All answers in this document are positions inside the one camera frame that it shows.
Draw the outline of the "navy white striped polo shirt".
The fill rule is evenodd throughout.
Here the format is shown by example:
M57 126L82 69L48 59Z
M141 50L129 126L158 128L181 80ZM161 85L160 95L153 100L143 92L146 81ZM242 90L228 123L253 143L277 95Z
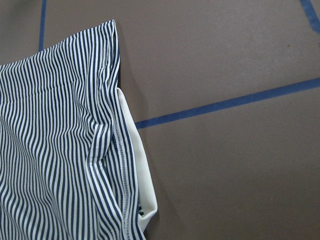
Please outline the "navy white striped polo shirt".
M143 240L157 212L116 23L0 67L0 237Z

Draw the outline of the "brown paper table cover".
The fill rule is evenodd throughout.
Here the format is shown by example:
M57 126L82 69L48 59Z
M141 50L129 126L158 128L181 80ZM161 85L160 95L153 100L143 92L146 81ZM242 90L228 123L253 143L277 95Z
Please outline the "brown paper table cover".
M0 62L115 20L149 240L320 237L320 33L298 0L3 0Z

